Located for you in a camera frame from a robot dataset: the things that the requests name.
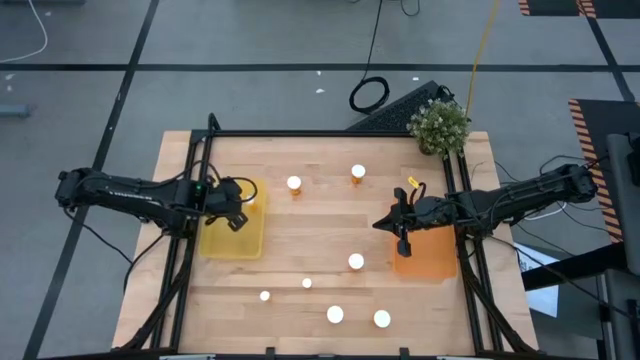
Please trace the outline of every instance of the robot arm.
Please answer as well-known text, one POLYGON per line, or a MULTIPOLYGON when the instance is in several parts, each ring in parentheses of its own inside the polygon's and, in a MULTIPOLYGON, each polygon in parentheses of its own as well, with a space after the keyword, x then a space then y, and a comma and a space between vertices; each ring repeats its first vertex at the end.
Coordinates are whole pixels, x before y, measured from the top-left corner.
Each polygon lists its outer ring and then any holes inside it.
POLYGON ((407 203, 407 194, 394 189, 398 203, 389 215, 373 224, 398 236, 398 254, 411 256, 408 232, 457 225, 476 237, 490 235, 502 221, 515 225, 530 211, 542 210, 556 201, 588 202, 597 186, 584 166, 563 165, 536 178, 492 191, 473 190, 447 194, 446 198, 423 197, 407 203))
POLYGON ((187 235, 189 220, 201 216, 212 223, 225 217, 228 225, 238 231, 247 222, 242 213, 242 189, 233 178, 197 182, 172 178, 152 182, 111 176, 90 168, 61 172, 55 198, 66 209, 99 205, 151 220, 171 236, 187 235))

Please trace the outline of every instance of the wire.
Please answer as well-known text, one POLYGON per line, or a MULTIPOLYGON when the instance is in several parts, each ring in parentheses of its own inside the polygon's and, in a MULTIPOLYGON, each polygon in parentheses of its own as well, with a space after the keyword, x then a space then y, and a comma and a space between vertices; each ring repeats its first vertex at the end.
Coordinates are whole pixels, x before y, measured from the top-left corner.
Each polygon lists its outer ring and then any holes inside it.
POLYGON ((505 169, 505 168, 504 168, 504 166, 502 166, 502 164, 500 164, 499 162, 497 162, 497 161, 495 161, 495 160, 494 160, 493 162, 494 162, 496 165, 498 165, 498 167, 500 167, 500 169, 502 169, 502 171, 504 171, 504 173, 505 173, 505 174, 507 174, 507 176, 508 176, 511 180, 513 180, 513 181, 515 181, 515 182, 520 182, 520 180, 518 180, 518 179, 514 178, 513 176, 511 176, 511 174, 509 174, 509 172, 507 171, 507 169, 505 169))
POLYGON ((559 277, 560 279, 562 279, 562 281, 571 284, 573 287, 575 287, 576 289, 580 290, 581 292, 583 292, 585 295, 589 296, 590 298, 594 299, 595 301, 598 302, 598 304, 600 304, 601 306, 605 306, 608 307, 609 309, 617 312, 618 314, 632 320, 632 321, 636 321, 635 318, 633 316, 631 316, 628 312, 621 310, 620 308, 611 305, 609 303, 606 303, 602 300, 600 300, 600 298, 598 298, 596 295, 594 295, 593 293, 591 293, 589 290, 583 288, 582 286, 576 284, 575 282, 573 282, 572 280, 570 280, 569 278, 567 278, 566 276, 564 276, 562 273, 550 268, 549 266, 547 266, 546 264, 543 264, 542 262, 538 261, 537 259, 534 259, 531 255, 527 254, 526 252, 518 249, 515 245, 513 245, 512 243, 502 240, 502 239, 498 239, 497 237, 493 236, 493 235, 489 235, 489 238, 497 240, 498 242, 501 242, 503 244, 508 245, 509 247, 511 247, 513 250, 515 250, 517 253, 520 253, 521 255, 524 255, 526 257, 528 257, 529 259, 531 259, 533 262, 535 262, 536 264, 540 265, 542 268, 544 268, 545 270, 549 271, 550 273, 552 273, 553 275, 559 277))
POLYGON ((473 174, 476 173, 476 168, 484 163, 486 163, 486 161, 479 162, 473 166, 473 169, 471 169, 471 176, 469 177, 469 181, 473 180, 473 174))
POLYGON ((610 206, 595 207, 595 208, 593 208, 593 209, 585 209, 585 208, 581 208, 581 207, 576 206, 576 205, 574 205, 574 204, 569 204, 569 206, 571 206, 571 207, 572 207, 572 208, 574 208, 574 209, 581 210, 581 211, 596 211, 596 210, 604 211, 604 210, 613 209, 613 208, 612 208, 612 207, 610 207, 610 206))
POLYGON ((390 94, 389 83, 387 82, 387 80, 385 80, 385 78, 381 76, 374 76, 374 77, 367 78, 367 73, 369 72, 369 66, 371 65, 371 55, 373 54, 373 45, 376 42, 376 34, 378 33, 378 23, 380 22, 381 12, 382 12, 382 0, 380 0, 380 2, 378 3, 378 14, 376 15, 376 24, 373 27, 373 36, 371 37, 371 46, 369 47, 369 57, 367 58, 367 65, 364 69, 364 74, 362 75, 362 79, 360 80, 358 85, 356 85, 356 87, 351 91, 351 94, 349 95, 349 106, 351 107, 351 110, 357 111, 362 114, 367 114, 367 115, 371 114, 374 110, 384 105, 384 103, 386 103, 387 100, 389 99, 389 94, 390 94), (379 83, 384 87, 384 93, 382 94, 382 97, 380 97, 380 99, 378 99, 378 101, 376 101, 376 103, 371 106, 359 107, 358 105, 356 105, 356 102, 355 102, 356 94, 358 93, 358 91, 360 91, 360 89, 362 89, 364 85, 368 83, 373 83, 373 82, 379 83))
POLYGON ((4 59, 4 60, 0 60, 0 64, 4 64, 4 63, 8 63, 8 62, 12 62, 12 61, 18 61, 18 60, 24 60, 28 57, 34 56, 34 55, 38 55, 41 52, 44 51, 44 49, 47 48, 47 45, 49 45, 49 36, 47 35, 47 30, 44 28, 44 25, 42 24, 42 20, 40 20, 40 16, 38 16, 38 12, 36 11, 35 6, 33 6, 33 0, 27 0, 29 1, 29 6, 31 7, 31 11, 33 11, 33 15, 35 15, 36 20, 38 20, 38 24, 40 25, 40 29, 42 29, 42 35, 44 36, 44 44, 42 45, 42 47, 39 50, 36 50, 30 54, 27 55, 22 55, 22 56, 18 56, 18 57, 14 57, 14 58, 9 58, 9 59, 4 59))
POLYGON ((556 210, 556 211, 552 211, 550 213, 546 213, 544 215, 539 215, 539 216, 534 216, 534 217, 525 217, 524 219, 527 221, 536 221, 536 220, 540 220, 540 219, 544 219, 546 217, 555 215, 555 214, 559 214, 560 212, 562 212, 564 210, 564 208, 567 207, 567 203, 563 202, 562 206, 560 207, 560 209, 556 210))
POLYGON ((127 269, 127 273, 124 275, 124 285, 122 287, 122 292, 124 293, 127 290, 127 283, 129 282, 129 275, 131 275, 131 272, 133 271, 133 268, 136 266, 136 264, 140 261, 140 259, 149 252, 149 250, 151 250, 154 246, 156 246, 156 244, 158 244, 160 242, 160 240, 162 240, 162 238, 165 236, 165 234, 160 234, 160 236, 158 236, 157 239, 153 240, 153 242, 151 244, 149 244, 149 246, 147 246, 144 250, 142 250, 142 252, 140 253, 140 255, 136 256, 135 259, 133 259, 133 262, 131 262, 131 265, 129 265, 129 269, 127 269))
POLYGON ((256 185, 256 183, 253 180, 251 180, 249 178, 241 177, 241 176, 232 177, 231 179, 246 181, 249 184, 251 184, 251 186, 253 186, 253 194, 250 197, 246 198, 246 199, 240 200, 241 203, 249 202, 249 201, 255 199, 256 196, 258 196, 258 186, 256 185))
POLYGON ((534 238, 536 238, 536 239, 538 239, 538 240, 542 241, 543 243, 545 243, 545 244, 547 244, 547 245, 549 245, 549 246, 551 246, 551 247, 554 247, 554 248, 556 248, 556 249, 558 249, 558 250, 562 251, 563 253, 565 253, 565 254, 567 254, 567 255, 570 255, 570 256, 576 256, 576 255, 574 255, 574 254, 570 253, 569 251, 567 251, 567 250, 565 250, 565 249, 561 248, 560 246, 558 246, 558 245, 556 245, 556 244, 552 243, 551 241, 545 240, 545 239, 541 238, 540 236, 538 236, 538 235, 536 235, 536 234, 533 234, 533 233, 529 232, 527 229, 523 228, 523 227, 522 227, 522 225, 520 225, 520 224, 516 224, 516 226, 517 226, 518 228, 520 228, 520 230, 522 230, 525 234, 527 234, 527 235, 529 235, 529 236, 531 236, 531 237, 534 237, 534 238))
POLYGON ((214 174, 216 174, 216 178, 218 178, 218 182, 220 182, 220 179, 222 179, 220 177, 220 173, 218 172, 218 169, 216 169, 215 166, 213 166, 212 163, 207 163, 207 166, 209 167, 209 169, 211 169, 211 171, 213 171, 214 174))
POLYGON ((469 95, 467 96, 467 109, 464 112, 464 115, 468 118, 469 112, 471 110, 471 104, 473 103, 473 85, 476 80, 476 69, 478 68, 478 62, 480 62, 480 58, 482 57, 482 52, 484 51, 484 46, 487 43, 487 39, 489 38, 489 31, 491 30, 491 26, 493 25, 493 21, 496 18, 496 14, 498 13, 498 8, 500 5, 500 0, 493 0, 493 7, 491 8, 491 15, 489 15, 489 21, 487 21, 487 25, 484 28, 484 33, 482 34, 482 40, 480 41, 480 47, 478 48, 478 53, 476 54, 476 58, 473 61, 473 70, 471 70, 471 81, 469 82, 469 95))
POLYGON ((587 227, 587 228, 590 228, 590 229, 594 229, 594 230, 600 230, 600 231, 603 231, 603 232, 607 233, 609 236, 612 236, 612 237, 614 237, 614 238, 616 238, 616 239, 618 239, 618 240, 622 241, 622 239, 621 239, 621 238, 619 238, 619 237, 618 237, 618 236, 616 236, 616 235, 611 234, 607 229, 599 228, 599 227, 597 227, 597 226, 591 226, 591 225, 583 224, 583 223, 581 223, 580 221, 576 220, 573 216, 569 215, 569 213, 568 213, 566 210, 562 209, 562 212, 563 212, 565 215, 567 215, 567 217, 568 217, 569 219, 573 220, 573 222, 575 222, 575 223, 576 223, 576 224, 578 224, 578 225, 581 225, 581 226, 584 226, 584 227, 587 227))
POLYGON ((407 15, 409 17, 413 17, 413 16, 416 16, 416 15, 420 14, 420 0, 416 0, 416 3, 418 5, 418 9, 413 14, 408 13, 407 10, 404 8, 404 0, 400 0, 400 8, 402 9, 402 12, 405 15, 407 15))
MULTIPOLYGON (((589 161, 589 160, 587 160, 587 159, 585 159, 585 158, 581 158, 581 157, 577 157, 577 156, 556 155, 556 156, 552 157, 551 159, 549 159, 549 160, 545 161, 542 165, 540 165, 540 168, 538 169, 538 172, 542 175, 542 171, 544 170, 544 167, 545 167, 545 166, 547 166, 547 165, 549 165, 549 163, 553 162, 553 161, 554 161, 554 160, 556 160, 556 159, 572 159, 572 160, 581 160, 581 161, 586 161, 586 162, 587 162, 587 164, 589 164, 589 165, 587 166, 587 169, 591 169, 593 166, 595 166, 595 164, 598 164, 600 161, 602 161, 602 160, 604 160, 604 159, 606 159, 606 158, 608 158, 608 157, 609 157, 609 155, 607 155, 607 156, 603 156, 603 157, 601 157, 601 158, 599 158, 599 159, 596 159, 596 160, 593 160, 593 161, 589 161)), ((611 172, 611 170, 609 170, 609 169, 605 169, 605 168, 602 168, 602 167, 599 167, 599 168, 600 168, 601 170, 603 170, 603 171, 611 172)))
POLYGON ((420 182, 418 184, 417 188, 414 188, 411 191, 411 196, 409 196, 409 205, 413 206, 415 204, 415 196, 418 193, 418 190, 420 191, 420 194, 418 195, 418 200, 422 199, 424 197, 424 194, 427 192, 427 184, 424 182, 420 182))
POLYGON ((100 236, 100 234, 98 234, 95 230, 93 230, 90 226, 86 225, 85 223, 83 223, 82 221, 76 219, 74 216, 72 216, 71 214, 69 214, 69 210, 68 209, 62 209, 62 211, 64 212, 65 215, 67 215, 67 217, 69 219, 71 219, 71 221, 73 221, 74 223, 82 226, 83 228, 89 230, 90 233, 92 233, 93 235, 95 235, 95 237, 98 238, 98 240, 102 241, 103 244, 107 245, 108 247, 110 247, 111 249, 113 249, 115 252, 117 252, 118 254, 120 254, 120 256, 122 256, 129 264, 132 263, 131 259, 129 259, 127 257, 127 255, 125 255, 122 250, 118 249, 117 247, 115 247, 114 245, 112 245, 110 242, 108 242, 107 240, 105 240, 102 236, 100 236))

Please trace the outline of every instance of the potted plant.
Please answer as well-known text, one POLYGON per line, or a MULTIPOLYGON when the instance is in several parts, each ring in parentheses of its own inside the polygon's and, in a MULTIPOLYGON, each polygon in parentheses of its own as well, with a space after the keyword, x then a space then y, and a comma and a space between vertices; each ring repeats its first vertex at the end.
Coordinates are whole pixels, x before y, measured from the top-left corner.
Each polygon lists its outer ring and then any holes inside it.
POLYGON ((446 159, 449 152, 463 153, 469 136, 469 121, 456 102, 429 100, 428 108, 420 106, 419 112, 411 116, 407 130, 423 154, 446 159))

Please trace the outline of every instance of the black cable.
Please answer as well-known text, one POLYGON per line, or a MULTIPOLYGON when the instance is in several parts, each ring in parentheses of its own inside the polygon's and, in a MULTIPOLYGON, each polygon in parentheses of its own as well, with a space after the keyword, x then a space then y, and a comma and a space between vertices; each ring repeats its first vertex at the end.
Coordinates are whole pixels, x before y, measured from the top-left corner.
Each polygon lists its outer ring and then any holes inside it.
POLYGON ((560 278, 562 281, 571 284, 573 287, 575 287, 576 289, 582 291, 584 294, 586 294, 587 296, 591 297, 592 299, 596 300, 598 302, 598 304, 600 304, 601 306, 604 307, 608 307, 610 310, 613 310, 615 312, 617 312, 618 314, 626 317, 627 319, 630 319, 632 321, 635 321, 634 317, 631 316, 628 312, 621 310, 620 308, 611 305, 609 303, 606 303, 602 300, 600 300, 600 298, 598 298, 596 295, 594 295, 593 293, 591 293, 589 290, 583 288, 582 286, 576 284, 575 282, 573 282, 572 280, 570 280, 569 278, 567 278, 566 276, 564 276, 562 273, 553 270, 552 268, 548 267, 546 264, 543 264, 542 262, 538 261, 537 259, 534 259, 531 255, 527 254, 526 252, 518 249, 515 245, 513 245, 512 243, 499 239, 493 235, 489 235, 489 238, 497 240, 498 242, 501 242, 503 244, 508 245, 509 247, 511 247, 513 250, 515 250, 517 253, 520 253, 526 257, 528 257, 529 259, 531 259, 533 262, 535 262, 536 264, 540 265, 542 268, 544 268, 545 270, 549 271, 550 273, 552 273, 553 275, 557 276, 558 278, 560 278))
POLYGON ((413 191, 411 191, 411 196, 409 196, 409 205, 413 206, 415 204, 415 196, 418 193, 418 190, 420 190, 420 195, 418 195, 418 200, 422 199, 424 197, 424 194, 427 192, 427 184, 426 183, 419 183, 417 188, 414 188, 413 191))
POLYGON ((71 219, 71 221, 73 221, 74 223, 82 226, 83 228, 89 230, 90 233, 92 233, 93 235, 95 235, 95 237, 98 238, 98 240, 102 241, 103 244, 107 245, 108 247, 110 247, 111 249, 113 249, 114 251, 116 251, 118 254, 120 254, 120 256, 122 256, 129 264, 132 263, 131 259, 129 259, 127 257, 127 255, 125 255, 122 250, 118 249, 117 247, 115 247, 114 245, 112 245, 110 242, 108 242, 107 240, 105 240, 102 236, 100 236, 100 234, 98 234, 95 230, 93 230, 90 226, 86 225, 85 223, 81 222, 80 220, 77 220, 75 217, 73 217, 71 214, 69 214, 69 210, 63 208, 62 211, 64 212, 65 215, 67 215, 67 217, 69 219, 71 219))
POLYGON ((465 260, 471 259, 471 257, 476 253, 476 250, 478 249, 478 243, 482 241, 482 239, 478 237, 467 238, 467 240, 471 240, 471 242, 473 243, 473 250, 471 250, 471 252, 467 254, 465 260))
POLYGON ((369 72, 369 65, 371 64, 371 54, 373 53, 373 45, 376 42, 376 34, 378 33, 378 23, 380 22, 381 12, 382 12, 382 0, 380 0, 378 4, 378 14, 376 15, 376 25, 373 27, 373 37, 371 38, 371 46, 369 47, 369 57, 367 58, 367 66, 365 67, 364 75, 362 75, 362 79, 360 80, 358 85, 356 85, 356 87, 351 91, 351 95, 349 95, 349 106, 351 107, 351 109, 366 115, 371 114, 373 111, 375 111, 376 109, 384 105, 384 103, 386 103, 387 100, 389 99, 389 93, 390 93, 389 83, 383 77, 374 76, 374 77, 367 78, 367 73, 369 72), (355 102, 356 94, 358 93, 358 91, 360 91, 360 89, 364 85, 368 83, 373 83, 373 82, 379 83, 384 87, 384 94, 382 94, 382 97, 380 97, 380 99, 371 106, 367 106, 367 107, 357 106, 355 102))
POLYGON ((232 177, 230 179, 246 181, 249 184, 251 184, 251 186, 253 186, 253 194, 250 197, 246 198, 246 199, 240 200, 240 202, 242 202, 242 203, 249 202, 249 201, 255 199, 256 196, 258 196, 258 186, 256 185, 256 183, 253 180, 251 180, 249 178, 246 178, 246 177, 242 177, 242 176, 235 176, 235 177, 232 177))
POLYGON ((585 208, 581 208, 581 207, 576 206, 576 205, 571 204, 571 203, 567 203, 567 205, 571 206, 574 209, 578 209, 578 210, 581 210, 581 211, 596 211, 596 210, 604 211, 604 210, 613 209, 610 206, 602 206, 602 207, 599 206, 599 207, 595 207, 593 209, 585 209, 585 208))
POLYGON ((402 12, 405 15, 407 15, 409 17, 413 17, 413 16, 416 16, 416 15, 420 14, 420 0, 416 0, 416 3, 418 5, 418 8, 417 8, 416 12, 414 12, 413 14, 409 14, 407 12, 407 10, 405 10, 405 8, 404 8, 404 0, 400 0, 400 8, 402 9, 402 12))
POLYGON ((584 226, 584 227, 587 227, 587 228, 590 228, 590 229, 594 229, 594 230, 600 230, 600 231, 603 231, 603 232, 607 233, 607 235, 612 236, 612 237, 614 237, 614 238, 616 238, 616 239, 618 239, 618 240, 622 241, 622 239, 621 239, 621 238, 619 238, 618 236, 616 236, 616 235, 612 235, 611 233, 609 233, 609 231, 608 231, 607 229, 599 228, 599 227, 597 227, 597 226, 592 226, 592 225, 583 224, 583 223, 581 223, 580 221, 576 220, 573 216, 569 215, 569 213, 568 213, 565 209, 562 209, 562 212, 563 212, 565 215, 567 215, 567 217, 568 217, 569 219, 573 220, 573 222, 575 222, 575 223, 576 223, 576 224, 578 224, 578 225, 581 225, 581 226, 584 226))
POLYGON ((504 168, 504 166, 502 166, 502 164, 500 164, 499 162, 497 162, 497 161, 495 161, 495 160, 494 160, 493 162, 494 162, 496 165, 498 165, 498 167, 499 167, 500 169, 502 169, 502 171, 504 171, 504 173, 505 173, 505 174, 507 174, 507 176, 508 176, 511 180, 513 180, 513 181, 515 181, 515 182, 520 182, 520 180, 518 180, 518 179, 514 178, 513 176, 511 176, 511 174, 509 174, 509 172, 507 171, 507 169, 505 169, 505 168, 504 168))
POLYGON ((207 163, 207 166, 209 167, 209 169, 213 171, 214 174, 216 174, 216 178, 218 179, 218 182, 220 182, 220 179, 222 178, 220 177, 220 173, 218 172, 218 169, 216 169, 216 167, 213 166, 212 163, 207 163))
POLYGON ((133 262, 131 262, 131 265, 129 265, 129 269, 127 269, 127 273, 124 275, 124 285, 122 287, 122 292, 124 293, 127 290, 127 283, 129 282, 129 275, 131 274, 131 271, 133 271, 133 268, 136 266, 136 264, 138 263, 138 261, 140 261, 140 259, 147 253, 149 252, 149 250, 151 250, 154 246, 156 246, 157 243, 160 242, 160 240, 162 240, 162 238, 165 236, 165 234, 160 234, 160 236, 158 236, 157 239, 153 240, 153 242, 151 244, 149 244, 149 246, 147 246, 144 250, 142 250, 142 252, 140 253, 140 255, 136 256, 135 259, 133 259, 133 262))
POLYGON ((534 237, 534 238, 536 238, 536 239, 538 239, 538 240, 542 241, 543 243, 545 243, 545 244, 547 244, 547 245, 549 245, 549 246, 551 246, 551 247, 554 247, 554 248, 556 248, 556 249, 558 249, 558 250, 562 251, 563 253, 565 253, 565 254, 567 254, 567 255, 570 255, 570 256, 576 256, 576 255, 574 255, 574 254, 570 253, 569 251, 567 251, 567 250, 563 249, 562 247, 560 247, 560 246, 558 246, 558 245, 556 245, 556 244, 552 243, 551 241, 545 240, 545 239, 541 238, 540 236, 538 236, 538 235, 536 235, 536 234, 530 233, 527 229, 523 228, 523 227, 522 227, 522 225, 520 225, 520 224, 516 224, 516 226, 517 226, 518 228, 520 228, 520 230, 524 231, 524 233, 525 233, 525 234, 527 234, 527 235, 529 235, 529 236, 531 236, 531 237, 534 237))
MULTIPOLYGON (((601 160, 604 160, 604 159, 606 159, 606 158, 608 158, 608 157, 609 157, 609 155, 606 155, 606 156, 603 156, 603 157, 601 157, 601 158, 599 158, 599 159, 589 161, 589 160, 587 160, 587 159, 585 159, 585 158, 581 158, 581 157, 577 157, 577 156, 556 155, 556 156, 552 157, 551 159, 549 159, 549 160, 545 161, 542 165, 540 165, 540 168, 538 169, 538 172, 540 173, 540 175, 542 175, 542 171, 544 170, 544 167, 545 167, 545 166, 547 166, 547 165, 549 165, 551 162, 553 162, 553 161, 554 161, 554 160, 556 160, 556 159, 571 159, 571 160, 581 160, 581 161, 585 161, 587 164, 589 164, 587 168, 588 168, 588 169, 590 169, 590 168, 592 168, 593 166, 595 166, 595 164, 598 164, 601 160)), ((600 169, 600 170, 602 170, 602 171, 611 172, 611 170, 609 170, 609 169, 605 169, 605 168, 603 168, 603 167, 599 167, 599 169, 600 169)))
POLYGON ((471 169, 471 176, 469 176, 469 181, 473 181, 473 175, 476 173, 476 169, 478 168, 478 166, 484 164, 485 162, 486 161, 482 161, 473 166, 473 169, 471 169))

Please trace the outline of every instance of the black metal frame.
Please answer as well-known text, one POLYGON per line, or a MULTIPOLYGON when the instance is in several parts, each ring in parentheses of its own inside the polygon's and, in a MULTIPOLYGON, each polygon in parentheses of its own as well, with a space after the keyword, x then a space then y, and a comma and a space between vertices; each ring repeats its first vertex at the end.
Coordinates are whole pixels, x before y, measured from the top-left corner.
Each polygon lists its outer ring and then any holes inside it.
MULTIPOLYGON (((191 137, 189 140, 189 149, 187 151, 187 159, 185 162, 185 169, 190 169, 195 162, 195 154, 198 145, 200 142, 204 140, 204 151, 202 155, 203 163, 208 162, 211 154, 212 143, 215 137, 410 137, 407 132, 389 132, 389 131, 349 131, 349 130, 221 130, 220 125, 215 120, 213 115, 209 116, 209 129, 207 130, 193 130, 191 132, 191 137)), ((463 156, 458 156, 458 165, 460 168, 460 174, 462 177, 463 189, 465 191, 471 190, 471 181, 469 178, 469 173, 467 169, 467 163, 463 156)), ((445 173, 445 179, 447 182, 447 188, 449 192, 455 192, 455 178, 452 171, 451 161, 450 159, 446 159, 443 161, 443 168, 445 173)), ((207 168, 202 166, 200 169, 199 179, 203 180, 206 177, 207 168)), ((456 236, 462 236, 460 233, 456 232, 456 236)), ((190 238, 185 239, 187 244, 187 249, 185 250, 185 257, 183 262, 187 262, 189 264, 189 272, 187 273, 187 279, 182 284, 180 291, 178 293, 178 299, 176 302, 176 311, 174 317, 174 323, 170 335, 170 343, 168 350, 174 351, 177 353, 178 346, 180 342, 180 337, 182 333, 182 320, 184 318, 184 311, 186 307, 186 295, 189 288, 189 275, 190 275, 190 267, 193 261, 194 255, 194 247, 195 247, 195 235, 190 238)), ((175 269, 175 263, 178 256, 178 247, 179 247, 180 239, 171 239, 171 244, 167 254, 167 261, 165 265, 162 288, 160 291, 161 298, 166 296, 168 293, 168 289, 172 283, 172 274, 175 269)), ((458 244, 458 252, 460 256, 468 257, 467 249, 464 240, 457 238, 456 242, 458 244)), ((482 248, 482 244, 479 244, 478 248, 475 251, 475 257, 477 261, 477 267, 480 274, 481 282, 483 289, 489 294, 490 299, 493 299, 491 293, 491 283, 489 280, 489 272, 487 267, 487 261, 484 254, 484 249, 482 248)), ((474 352, 476 354, 480 354, 485 351, 482 340, 482 330, 480 328, 480 319, 478 315, 478 309, 476 304, 475 295, 473 290, 465 283, 464 285, 465 298, 467 303, 467 311, 469 314, 469 324, 471 329, 471 336, 474 346, 474 352)), ((502 351, 502 338, 500 335, 500 331, 498 330, 495 322, 488 317, 489 326, 491 330, 491 341, 493 344, 493 349, 502 351)), ((158 321, 151 338, 151 348, 156 349, 160 346, 160 340, 162 337, 162 331, 164 327, 164 316, 158 321)), ((404 353, 407 358, 411 359, 433 359, 435 357, 432 356, 410 356, 408 354, 408 350, 403 351, 402 348, 399 349, 400 353, 404 353)), ((312 355, 278 355, 278 358, 287 358, 287 359, 308 359, 312 355)), ((266 359, 267 354, 216 354, 216 358, 220 359, 221 357, 228 358, 255 358, 255 359, 266 359)), ((354 359, 362 359, 362 358, 372 358, 377 360, 384 359, 397 359, 397 356, 364 356, 364 357, 353 357, 354 359)))
MULTIPOLYGON (((191 137, 189 140, 189 149, 187 151, 187 158, 185 161, 185 169, 191 169, 193 163, 195 162, 195 156, 197 152, 197 148, 200 143, 204 143, 204 151, 202 154, 202 161, 209 162, 211 149, 213 145, 213 140, 215 137, 410 137, 407 132, 388 132, 388 131, 350 131, 350 130, 221 130, 220 125, 216 121, 213 115, 209 116, 209 128, 206 130, 193 130, 191 132, 191 137)), ((464 156, 458 156, 458 166, 460 170, 460 175, 462 177, 462 185, 465 191, 471 190, 471 181, 469 178, 469 173, 467 169, 467 163, 464 156)), ((455 177, 453 175, 452 165, 450 159, 443 160, 443 170, 445 174, 445 179, 447 183, 447 188, 449 192, 456 191, 455 185, 455 177)), ((191 171, 188 171, 187 176, 191 176, 191 171)), ((200 180, 204 180, 207 175, 207 167, 201 166, 200 173, 198 178, 200 180)), ((87 354, 87 355, 78 355, 72 357, 75 360, 95 360, 95 359, 113 359, 113 358, 121 358, 121 359, 158 359, 161 356, 169 356, 169 355, 177 355, 178 346, 180 343, 180 337, 182 334, 182 322, 184 319, 184 312, 186 307, 186 297, 189 288, 189 277, 191 272, 191 265, 193 263, 193 256, 195 254, 195 229, 198 226, 197 221, 193 221, 190 226, 193 226, 194 231, 193 235, 186 239, 177 239, 172 238, 171 244, 169 246, 169 250, 167 253, 167 261, 165 264, 165 270, 162 280, 162 288, 160 291, 160 302, 159 305, 154 309, 154 312, 150 316, 150 319, 155 316, 160 316, 159 319, 155 322, 153 326, 152 334, 146 334, 144 338, 136 338, 135 341, 131 343, 133 346, 126 347, 124 349, 114 349, 114 351, 109 353, 101 353, 101 354, 87 354), (176 266, 176 261, 178 257, 178 249, 181 241, 185 241, 185 251, 183 257, 183 263, 181 267, 186 266, 187 271, 185 278, 182 279, 174 279, 173 273, 176 266), (174 291, 173 296, 166 298, 168 295, 171 295, 171 289, 179 283, 179 290, 174 291), (160 342, 162 338, 162 332, 164 327, 164 313, 166 312, 166 306, 162 306, 162 303, 168 304, 173 300, 173 297, 177 295, 176 301, 176 310, 174 322, 171 329, 170 335, 170 343, 169 347, 160 347, 160 342), (147 340, 147 337, 151 335, 150 349, 141 349, 142 344, 147 340)), ((465 241, 461 238, 463 234, 461 232, 456 231, 456 243, 458 254, 461 257, 468 257, 468 252, 466 248, 465 241)), ((477 262, 478 273, 481 279, 482 290, 488 295, 490 300, 493 300, 491 294, 491 283, 489 279, 489 272, 487 267, 487 261, 484 254, 484 249, 482 244, 480 243, 475 250, 475 258, 477 262)), ((465 279, 465 272, 461 272, 463 279, 465 279)), ((480 327, 480 318, 478 315, 477 303, 476 303, 476 295, 472 288, 464 281, 464 292, 465 299, 467 303, 467 312, 469 314, 469 326, 471 337, 473 341, 473 347, 475 356, 482 356, 491 359, 574 359, 574 358, 566 358, 566 357, 555 357, 555 356, 547 356, 544 354, 531 354, 531 353, 515 353, 515 352, 505 352, 503 350, 502 345, 502 337, 500 330, 496 326, 495 321, 491 317, 487 317, 489 322, 489 329, 491 333, 491 341, 493 345, 493 350, 486 350, 483 345, 482 339, 482 329, 480 327)), ((333 357, 339 356, 340 359, 352 359, 352 360, 363 360, 363 359, 375 359, 375 360, 397 360, 400 358, 401 360, 409 360, 409 359, 417 359, 417 360, 427 360, 427 359, 437 359, 438 356, 414 356, 409 354, 409 350, 407 348, 399 348, 399 355, 396 356, 383 356, 383 355, 372 355, 372 356, 343 356, 343 355, 278 355, 275 353, 274 348, 266 348, 264 354, 215 354, 215 358, 218 360, 236 360, 236 359, 248 359, 248 360, 307 360, 310 358, 322 358, 322 357, 333 357)))

